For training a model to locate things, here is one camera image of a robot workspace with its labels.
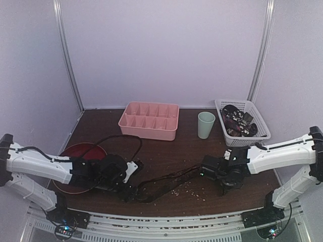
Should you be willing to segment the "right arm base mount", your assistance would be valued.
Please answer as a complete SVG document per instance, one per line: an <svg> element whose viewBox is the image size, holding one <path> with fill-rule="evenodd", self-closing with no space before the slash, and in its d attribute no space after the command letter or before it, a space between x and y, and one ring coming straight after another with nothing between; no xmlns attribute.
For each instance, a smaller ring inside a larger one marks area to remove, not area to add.
<svg viewBox="0 0 323 242"><path fill-rule="evenodd" d="M281 234L286 227L283 227L282 219L285 218L284 208L277 208L273 202L273 191L265 196L264 207L241 214L245 228L275 223L275 225L263 227L257 230L258 235L263 239L274 239Z"/></svg>

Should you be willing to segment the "dark floral patterned tie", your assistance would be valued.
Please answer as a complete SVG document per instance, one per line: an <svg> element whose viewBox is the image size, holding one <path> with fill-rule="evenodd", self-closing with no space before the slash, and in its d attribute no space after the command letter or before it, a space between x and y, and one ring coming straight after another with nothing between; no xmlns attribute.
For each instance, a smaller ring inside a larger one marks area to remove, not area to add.
<svg viewBox="0 0 323 242"><path fill-rule="evenodd" d="M133 200L145 204L152 203L173 191L175 188L198 177L200 172L201 165L198 164L161 177L143 181L138 185L137 193Z"/></svg>

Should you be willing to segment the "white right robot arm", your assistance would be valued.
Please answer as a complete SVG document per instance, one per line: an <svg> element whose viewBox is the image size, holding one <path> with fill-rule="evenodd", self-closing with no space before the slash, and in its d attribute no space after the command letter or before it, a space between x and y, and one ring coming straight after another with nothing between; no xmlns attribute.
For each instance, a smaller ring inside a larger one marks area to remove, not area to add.
<svg viewBox="0 0 323 242"><path fill-rule="evenodd" d="M204 156L201 176L220 181L223 190L238 189L246 177L276 168L300 165L301 169L282 187L270 192L266 206L259 211L262 222L270 222L278 209L322 182L322 131L313 126L294 140L263 146L230 147L220 158Z"/></svg>

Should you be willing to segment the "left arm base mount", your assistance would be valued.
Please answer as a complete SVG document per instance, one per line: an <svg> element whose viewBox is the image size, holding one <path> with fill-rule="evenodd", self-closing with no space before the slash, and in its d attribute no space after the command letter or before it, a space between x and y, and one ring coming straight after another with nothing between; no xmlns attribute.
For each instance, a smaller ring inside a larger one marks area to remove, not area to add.
<svg viewBox="0 0 323 242"><path fill-rule="evenodd" d="M86 212L68 209L66 198L62 194L56 195L55 208L45 211L46 219L54 225L54 235L60 241L72 238L77 228L86 229L90 220L90 214Z"/></svg>

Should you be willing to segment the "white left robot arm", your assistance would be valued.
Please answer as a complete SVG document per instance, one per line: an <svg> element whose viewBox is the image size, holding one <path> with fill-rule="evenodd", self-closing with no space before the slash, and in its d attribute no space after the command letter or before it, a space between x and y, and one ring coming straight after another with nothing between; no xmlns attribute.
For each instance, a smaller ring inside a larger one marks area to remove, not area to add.
<svg viewBox="0 0 323 242"><path fill-rule="evenodd" d="M129 179L142 168L140 160L126 161L119 155L107 154L102 159L86 159L85 155L98 147L91 146L76 157L48 155L34 146L21 146L13 135L1 137L1 186L12 187L25 199L51 212L62 224L69 223L73 214L67 209L65 197L48 190L29 175L55 180L86 191L101 189L122 195L129 200L136 192Z"/></svg>

